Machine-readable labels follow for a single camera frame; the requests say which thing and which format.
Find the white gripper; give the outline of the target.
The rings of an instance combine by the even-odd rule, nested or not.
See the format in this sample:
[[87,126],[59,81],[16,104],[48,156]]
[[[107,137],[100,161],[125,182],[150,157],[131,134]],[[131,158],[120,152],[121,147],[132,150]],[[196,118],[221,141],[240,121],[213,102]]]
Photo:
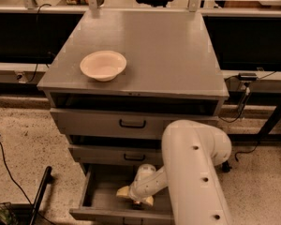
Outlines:
[[133,201],[140,201],[146,205],[153,206],[154,198],[152,189],[149,187],[149,182],[155,172],[156,169],[153,165],[140,165],[133,183],[130,186],[119,188],[116,192],[116,196],[125,199],[130,198]]

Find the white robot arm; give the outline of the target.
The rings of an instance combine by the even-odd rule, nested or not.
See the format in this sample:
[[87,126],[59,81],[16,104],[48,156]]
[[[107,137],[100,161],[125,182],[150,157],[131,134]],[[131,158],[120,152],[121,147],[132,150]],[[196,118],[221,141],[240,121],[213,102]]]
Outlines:
[[229,159],[228,135],[217,127],[177,120],[165,128],[161,149],[163,166],[140,165],[132,184],[116,195],[152,205],[153,196],[167,188],[175,225],[232,225],[214,169]]

